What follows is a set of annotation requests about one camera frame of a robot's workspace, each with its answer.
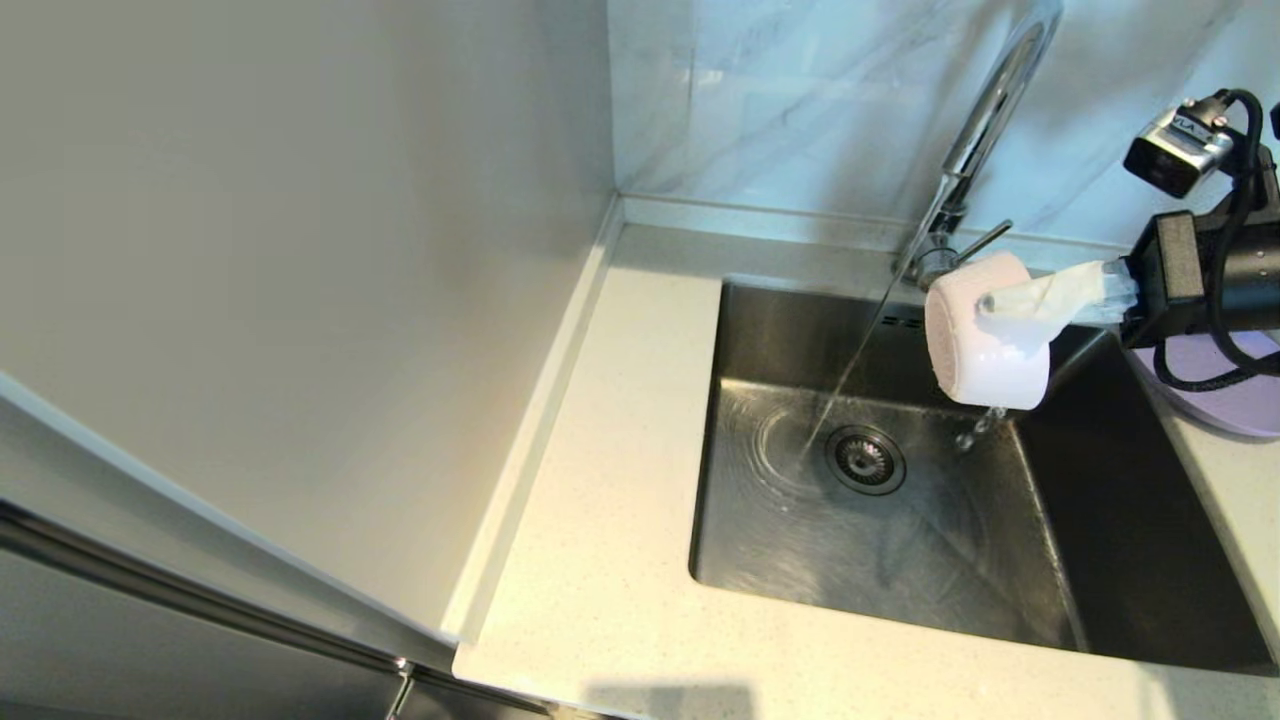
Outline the round metal drain strainer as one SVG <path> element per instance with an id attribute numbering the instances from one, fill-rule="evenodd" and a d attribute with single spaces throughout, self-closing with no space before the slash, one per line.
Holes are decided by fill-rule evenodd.
<path id="1" fill-rule="evenodd" d="M 824 460 L 833 477 L 859 495 L 892 495 L 908 477 L 902 451 L 874 427 L 836 428 L 826 439 Z"/>

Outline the stainless steel sink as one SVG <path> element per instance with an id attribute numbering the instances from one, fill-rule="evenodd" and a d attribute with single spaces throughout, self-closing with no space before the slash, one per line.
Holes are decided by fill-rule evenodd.
<path id="1" fill-rule="evenodd" d="M 1046 400 L 996 420 L 938 387 L 922 307 L 727 283 L 690 571 L 705 585 L 1139 662 L 1280 676 L 1133 361 L 1069 327 Z M 824 460 L 874 427 L 905 483 Z"/>

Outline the white tall cabinet panel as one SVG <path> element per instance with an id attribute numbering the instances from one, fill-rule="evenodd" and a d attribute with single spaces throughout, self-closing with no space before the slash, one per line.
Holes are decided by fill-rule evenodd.
<path id="1" fill-rule="evenodd" d="M 449 664 L 617 225 L 605 0 L 0 0 L 0 493 Z"/>

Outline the chrome gooseneck faucet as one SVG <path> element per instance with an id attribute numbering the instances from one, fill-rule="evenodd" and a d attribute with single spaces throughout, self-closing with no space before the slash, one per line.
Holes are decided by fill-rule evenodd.
<path id="1" fill-rule="evenodd" d="M 1001 222 L 963 251 L 951 245 L 968 214 L 977 179 L 1034 78 L 1062 14 L 1062 0 L 1027 0 L 1025 12 L 1007 35 L 943 159 L 940 184 L 924 217 L 899 254 L 895 282 L 927 291 L 1012 227 L 1011 222 Z"/>

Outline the stainless steel appliance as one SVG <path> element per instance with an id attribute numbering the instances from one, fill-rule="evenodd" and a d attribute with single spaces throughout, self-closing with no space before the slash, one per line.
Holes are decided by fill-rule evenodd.
<path id="1" fill-rule="evenodd" d="M 0 717 L 570 720 L 0 398 Z"/>

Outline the purple plastic plate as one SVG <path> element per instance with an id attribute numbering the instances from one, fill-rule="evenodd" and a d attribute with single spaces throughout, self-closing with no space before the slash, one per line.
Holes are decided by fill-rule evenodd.
<path id="1" fill-rule="evenodd" d="M 1207 392 L 1174 389 L 1155 374 L 1155 348 L 1137 348 L 1135 360 L 1156 392 L 1179 413 L 1235 436 L 1280 439 L 1280 378 L 1262 375 Z M 1170 372 L 1184 380 L 1203 380 L 1234 365 L 1207 334 L 1184 334 L 1166 342 Z"/>

